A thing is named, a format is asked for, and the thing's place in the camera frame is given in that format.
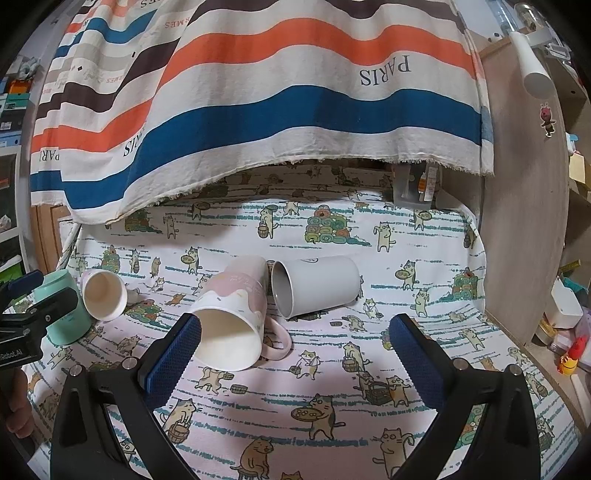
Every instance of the striped cloth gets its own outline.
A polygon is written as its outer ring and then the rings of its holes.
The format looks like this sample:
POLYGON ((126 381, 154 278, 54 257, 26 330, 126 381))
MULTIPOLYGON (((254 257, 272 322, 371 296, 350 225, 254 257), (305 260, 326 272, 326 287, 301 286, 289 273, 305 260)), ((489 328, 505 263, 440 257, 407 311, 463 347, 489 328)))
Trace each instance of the striped cloth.
POLYGON ((86 2, 46 78, 31 198, 109 223, 305 158, 492 173, 486 82, 452 0, 86 2))

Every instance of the mug handle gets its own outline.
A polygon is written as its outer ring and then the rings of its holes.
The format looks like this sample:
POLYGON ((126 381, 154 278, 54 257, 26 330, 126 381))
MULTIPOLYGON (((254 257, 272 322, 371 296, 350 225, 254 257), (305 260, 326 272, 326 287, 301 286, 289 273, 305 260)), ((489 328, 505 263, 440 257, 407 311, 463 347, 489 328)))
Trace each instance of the mug handle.
POLYGON ((273 317, 267 315, 267 322, 273 333, 277 335, 277 338, 283 344, 283 348, 273 348, 263 343, 261 356, 269 360, 281 360, 291 351, 291 335, 273 317))

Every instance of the bed sheet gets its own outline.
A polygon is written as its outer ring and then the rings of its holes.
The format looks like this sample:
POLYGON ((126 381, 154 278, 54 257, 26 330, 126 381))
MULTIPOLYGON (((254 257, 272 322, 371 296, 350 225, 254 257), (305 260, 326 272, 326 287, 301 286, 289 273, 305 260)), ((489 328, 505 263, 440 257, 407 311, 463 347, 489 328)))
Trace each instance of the bed sheet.
MULTIPOLYGON (((195 198, 140 210, 110 226, 84 226, 69 268, 105 268, 138 288, 142 302, 110 323, 95 323, 67 347, 44 339, 30 379, 41 453, 68 369, 113 368, 141 356, 191 310, 208 278, 234 255, 272 260, 347 255, 363 283, 347 306, 280 319, 293 351, 242 372, 192 359, 169 402, 154 414, 200 478, 386 479, 435 417, 420 400, 390 345, 393 315, 409 314, 450 357, 475 368, 525 373, 550 479, 577 445, 577 430, 541 372, 482 313, 485 252, 471 220, 418 212, 384 201, 383 171, 321 165, 261 167, 228 177, 195 198), (328 412, 309 421, 306 410, 328 412)), ((269 304, 271 315, 277 315, 269 304)), ((276 342, 265 332, 265 343, 276 342)), ((112 423, 132 468, 146 474, 116 408, 112 423)), ((458 468, 478 427, 475 406, 442 472, 458 468)))

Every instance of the cup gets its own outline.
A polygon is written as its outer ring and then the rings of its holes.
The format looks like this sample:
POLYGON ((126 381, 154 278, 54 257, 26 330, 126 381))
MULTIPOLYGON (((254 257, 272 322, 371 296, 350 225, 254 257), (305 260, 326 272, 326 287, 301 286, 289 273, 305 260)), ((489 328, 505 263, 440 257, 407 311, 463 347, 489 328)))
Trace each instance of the cup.
POLYGON ((86 310, 101 322, 119 317, 128 302, 123 279, 109 270, 86 270, 81 278, 82 300, 86 310))
POLYGON ((47 336, 54 345, 68 345, 82 337, 90 328, 92 319, 88 315, 74 278, 67 270, 57 270, 43 277, 43 284, 33 290, 35 302, 70 287, 78 294, 78 306, 58 321, 47 326, 47 336))
POLYGON ((245 370, 260 356, 281 360, 291 350, 290 334, 276 320, 267 317, 266 289, 245 273, 224 271, 214 275, 193 304, 191 313, 201 321, 201 342, 195 358, 210 368, 228 372, 245 370), (265 321, 283 348, 263 343, 265 321))
POLYGON ((271 271, 275 305, 286 319, 352 302, 360 286, 357 265, 342 255, 276 261, 271 271))
POLYGON ((240 255, 232 260, 224 272, 244 273, 254 278, 267 291, 269 285, 269 268, 267 261, 259 255, 240 255))

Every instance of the finger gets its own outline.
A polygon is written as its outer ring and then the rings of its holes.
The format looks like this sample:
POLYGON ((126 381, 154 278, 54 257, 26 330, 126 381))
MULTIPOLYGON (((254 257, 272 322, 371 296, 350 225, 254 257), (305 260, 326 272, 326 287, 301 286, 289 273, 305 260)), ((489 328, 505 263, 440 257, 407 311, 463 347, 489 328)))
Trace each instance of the finger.
POLYGON ((12 381, 12 396, 10 398, 10 409, 17 411, 26 405, 29 401, 27 399, 27 375, 20 368, 14 372, 14 380, 12 381))
POLYGON ((6 428, 8 431, 14 433, 23 428, 25 423, 27 423, 27 420, 31 417, 32 411, 33 408, 31 407, 31 404, 27 402, 25 407, 19 408, 16 412, 10 415, 6 419, 6 428))
POLYGON ((30 416, 25 423, 25 426, 16 432, 15 435, 20 439, 23 439, 33 433, 33 430, 35 430, 35 420, 33 420, 33 416, 30 416))

